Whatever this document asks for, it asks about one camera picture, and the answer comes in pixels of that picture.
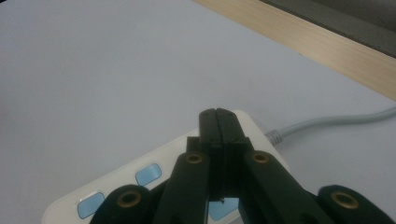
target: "power cord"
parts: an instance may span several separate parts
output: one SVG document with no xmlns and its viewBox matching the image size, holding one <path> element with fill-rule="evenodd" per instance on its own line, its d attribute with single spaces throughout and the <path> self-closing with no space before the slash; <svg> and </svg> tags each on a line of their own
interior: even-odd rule
<svg viewBox="0 0 396 224">
<path fill-rule="evenodd" d="M 335 116 L 321 119 L 310 119 L 283 128 L 281 130 L 272 130 L 271 132 L 266 133 L 265 136 L 268 138 L 273 146 L 276 146 L 281 143 L 286 136 L 306 129 L 318 126 L 370 123 L 383 119 L 389 119 L 393 116 L 396 116 L 396 107 L 370 115 Z"/>
</svg>

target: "white desk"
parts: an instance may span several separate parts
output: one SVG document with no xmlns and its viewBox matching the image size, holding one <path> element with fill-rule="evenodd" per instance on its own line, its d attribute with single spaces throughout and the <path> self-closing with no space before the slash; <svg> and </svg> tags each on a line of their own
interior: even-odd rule
<svg viewBox="0 0 396 224">
<path fill-rule="evenodd" d="M 0 222 L 40 223 L 50 203 L 196 128 L 209 107 L 270 130 L 394 105 L 191 1 L 6 1 Z M 396 220 L 395 133 L 390 119 L 278 149 L 306 189 L 350 187 Z"/>
</svg>

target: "wooden frame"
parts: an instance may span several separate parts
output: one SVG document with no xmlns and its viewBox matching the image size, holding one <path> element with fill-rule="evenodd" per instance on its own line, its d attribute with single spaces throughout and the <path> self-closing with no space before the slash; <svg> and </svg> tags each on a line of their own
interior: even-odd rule
<svg viewBox="0 0 396 224">
<path fill-rule="evenodd" d="M 396 59 L 259 0 L 194 0 L 396 101 Z"/>
</svg>

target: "brass screw insert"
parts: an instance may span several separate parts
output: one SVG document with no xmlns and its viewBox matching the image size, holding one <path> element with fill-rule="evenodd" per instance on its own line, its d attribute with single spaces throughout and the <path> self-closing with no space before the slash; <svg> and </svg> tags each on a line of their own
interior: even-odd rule
<svg viewBox="0 0 396 224">
<path fill-rule="evenodd" d="M 187 162 L 192 164 L 200 163 L 202 160 L 203 160 L 202 156 L 198 154 L 191 154 L 187 156 Z"/>
<path fill-rule="evenodd" d="M 341 191 L 333 192 L 332 199 L 338 203 L 338 205 L 347 209 L 356 209 L 359 207 L 359 203 L 354 197 Z"/>
<path fill-rule="evenodd" d="M 255 162 L 259 162 L 259 163 L 266 163 L 270 160 L 270 158 L 268 158 L 268 156 L 266 155 L 262 155 L 260 153 L 254 153 L 253 154 L 253 160 Z"/>
<path fill-rule="evenodd" d="M 117 199 L 117 204 L 119 207 L 129 208 L 139 204 L 141 200 L 142 195 L 140 195 L 139 192 L 129 190 L 119 196 Z"/>
</svg>

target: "white power strip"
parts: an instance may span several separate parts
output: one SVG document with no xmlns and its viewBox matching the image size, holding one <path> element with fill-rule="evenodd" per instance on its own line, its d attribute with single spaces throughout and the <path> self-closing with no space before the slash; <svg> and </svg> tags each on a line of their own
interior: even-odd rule
<svg viewBox="0 0 396 224">
<path fill-rule="evenodd" d="M 271 153 L 289 170 L 289 166 L 248 114 L 239 110 L 233 112 L 254 148 Z M 44 213 L 42 224 L 89 224 L 96 209 L 114 189 L 128 184 L 140 184 L 148 189 L 155 188 L 172 174 L 178 155 L 186 151 L 188 136 L 198 136 L 198 129 L 180 136 L 52 203 Z M 224 203 L 210 203 L 208 223 L 232 222 L 239 217 L 237 204 L 237 199 L 226 199 Z"/>
</svg>

